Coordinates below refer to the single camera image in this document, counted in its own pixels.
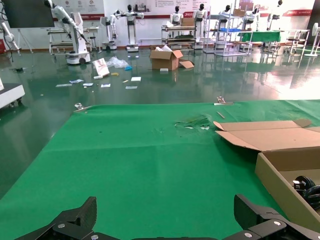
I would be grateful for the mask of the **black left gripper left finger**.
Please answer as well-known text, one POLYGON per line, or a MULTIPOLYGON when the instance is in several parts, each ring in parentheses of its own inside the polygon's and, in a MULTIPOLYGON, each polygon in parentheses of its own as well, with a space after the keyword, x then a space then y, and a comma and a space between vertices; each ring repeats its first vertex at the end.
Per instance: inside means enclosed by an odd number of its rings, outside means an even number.
POLYGON ((116 240, 93 230, 97 198, 90 196, 80 207, 62 211, 48 225, 18 237, 19 240, 116 240))

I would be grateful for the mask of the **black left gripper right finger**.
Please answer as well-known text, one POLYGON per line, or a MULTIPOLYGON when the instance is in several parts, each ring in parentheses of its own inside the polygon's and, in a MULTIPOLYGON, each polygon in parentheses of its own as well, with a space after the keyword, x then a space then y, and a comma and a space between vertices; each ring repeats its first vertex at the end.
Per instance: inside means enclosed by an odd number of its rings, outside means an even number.
POLYGON ((233 199, 234 219, 242 231, 226 240, 318 240, 320 234, 290 222, 275 209, 252 203, 242 194, 233 199))

